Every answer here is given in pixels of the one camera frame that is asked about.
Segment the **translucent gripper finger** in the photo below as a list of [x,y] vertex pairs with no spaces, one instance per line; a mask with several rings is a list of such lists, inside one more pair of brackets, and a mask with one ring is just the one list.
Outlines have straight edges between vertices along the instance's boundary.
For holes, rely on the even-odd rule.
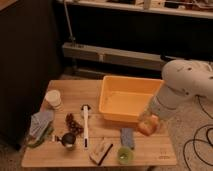
[[150,110],[149,109],[144,109],[140,113],[138,121],[140,123],[149,124],[150,123],[150,116],[151,116]]
[[151,118],[153,132],[159,132],[163,126],[163,121],[154,116]]

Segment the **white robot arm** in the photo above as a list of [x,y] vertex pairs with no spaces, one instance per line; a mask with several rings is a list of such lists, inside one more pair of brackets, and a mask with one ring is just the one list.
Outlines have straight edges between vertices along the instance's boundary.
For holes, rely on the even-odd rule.
[[206,62],[172,60],[164,65],[161,76],[162,85],[139,116],[138,131],[146,136],[191,98],[201,96],[213,101],[213,68]]

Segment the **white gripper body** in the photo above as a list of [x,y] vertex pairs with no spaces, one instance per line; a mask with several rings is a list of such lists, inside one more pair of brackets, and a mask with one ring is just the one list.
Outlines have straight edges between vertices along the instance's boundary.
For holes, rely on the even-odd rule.
[[161,87],[149,102],[149,111],[160,119],[168,120],[178,111],[178,107],[188,100],[184,93],[169,87]]

